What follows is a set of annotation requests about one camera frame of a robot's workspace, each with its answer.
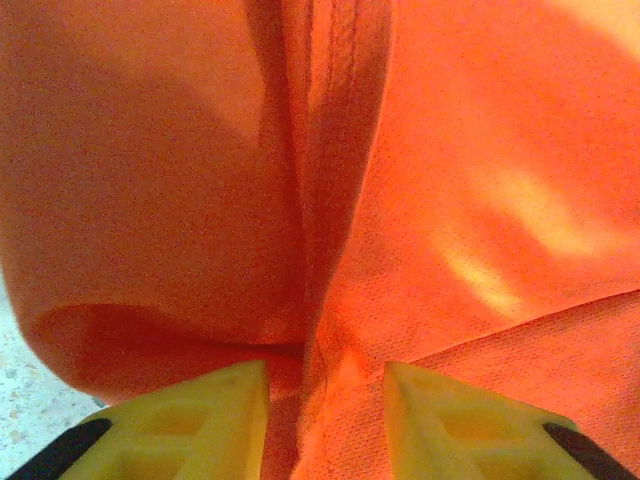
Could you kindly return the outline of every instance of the orange fabric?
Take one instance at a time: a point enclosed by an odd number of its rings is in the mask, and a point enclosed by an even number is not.
[[[640,7],[0,2],[3,268],[119,401],[266,358],[265,479],[390,478],[385,361],[640,473]]]

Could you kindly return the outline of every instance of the concrete floor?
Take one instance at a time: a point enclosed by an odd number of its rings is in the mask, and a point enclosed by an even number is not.
[[[0,478],[99,407],[29,350],[0,282]]]

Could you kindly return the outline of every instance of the yellow object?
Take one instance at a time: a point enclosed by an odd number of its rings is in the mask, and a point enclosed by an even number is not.
[[[113,426],[61,478],[258,480],[268,409],[263,362],[217,370],[85,419]]]
[[[544,431],[577,430],[560,415],[402,363],[384,402],[394,480],[593,480]]]

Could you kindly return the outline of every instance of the textured fabric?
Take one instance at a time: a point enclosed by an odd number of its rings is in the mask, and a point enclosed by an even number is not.
[[[3,269],[112,402],[252,358],[263,478],[390,478],[381,374],[640,473],[631,0],[0,1]]]

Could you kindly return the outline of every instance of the orange pants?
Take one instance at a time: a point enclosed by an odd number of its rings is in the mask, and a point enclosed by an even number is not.
[[[111,402],[266,358],[265,479],[385,479],[381,374],[640,472],[635,0],[0,0],[4,273]]]

